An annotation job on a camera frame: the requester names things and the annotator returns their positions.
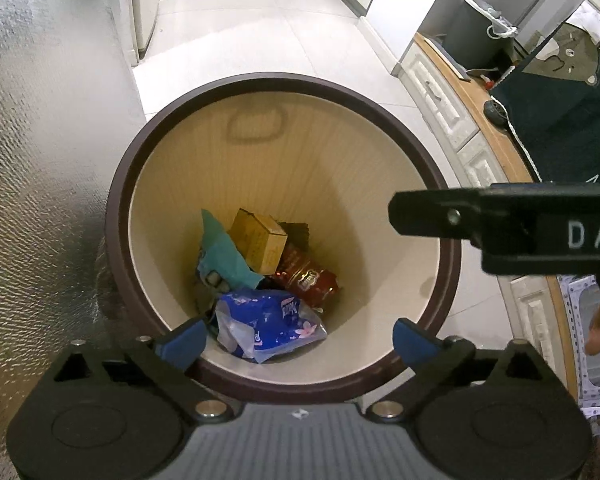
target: silver foil wall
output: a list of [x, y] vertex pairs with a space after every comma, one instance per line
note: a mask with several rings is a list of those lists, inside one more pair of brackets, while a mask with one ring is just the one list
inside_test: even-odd
[[145, 122], [115, 1], [0, 0], [0, 480], [16, 478], [4, 434], [39, 374], [72, 338], [107, 338], [105, 202]]

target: white tile floor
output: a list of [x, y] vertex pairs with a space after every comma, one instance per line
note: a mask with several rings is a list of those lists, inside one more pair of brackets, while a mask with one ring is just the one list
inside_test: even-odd
[[[447, 183], [458, 186], [409, 93], [391, 76], [341, 0], [162, 0], [154, 36], [134, 75], [149, 120], [205, 83], [249, 72], [293, 72], [347, 86], [378, 102], [420, 139]], [[441, 335], [503, 346], [510, 327], [498, 282], [463, 245], [458, 294]]]

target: cabinet drawer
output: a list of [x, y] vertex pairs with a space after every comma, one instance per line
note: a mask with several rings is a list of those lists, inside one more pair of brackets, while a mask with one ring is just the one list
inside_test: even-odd
[[510, 282], [521, 334], [531, 341], [560, 380], [566, 384], [564, 355], [554, 302], [544, 276], [522, 276]]
[[474, 187], [487, 187], [494, 182], [507, 182], [498, 159], [481, 132], [458, 152], [466, 176]]
[[457, 151], [478, 130], [471, 114], [419, 46], [413, 44], [402, 62], [406, 77], [417, 90], [412, 97], [427, 107]]

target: blue plastic bag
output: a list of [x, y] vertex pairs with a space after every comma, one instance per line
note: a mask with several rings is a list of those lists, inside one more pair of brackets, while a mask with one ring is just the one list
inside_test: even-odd
[[218, 342], [258, 363], [327, 337], [318, 315], [285, 290], [243, 288], [223, 294], [216, 318]]

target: plastic bag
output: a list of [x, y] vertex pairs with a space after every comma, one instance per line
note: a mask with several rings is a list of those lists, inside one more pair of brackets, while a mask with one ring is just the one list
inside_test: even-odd
[[263, 276], [253, 272], [222, 224], [206, 209], [202, 210], [202, 251], [198, 261], [200, 278], [207, 282], [211, 273], [226, 280], [231, 290], [241, 287], [256, 288]]
[[216, 318], [218, 342], [258, 363], [327, 337], [318, 315], [284, 290], [244, 288], [223, 294]]

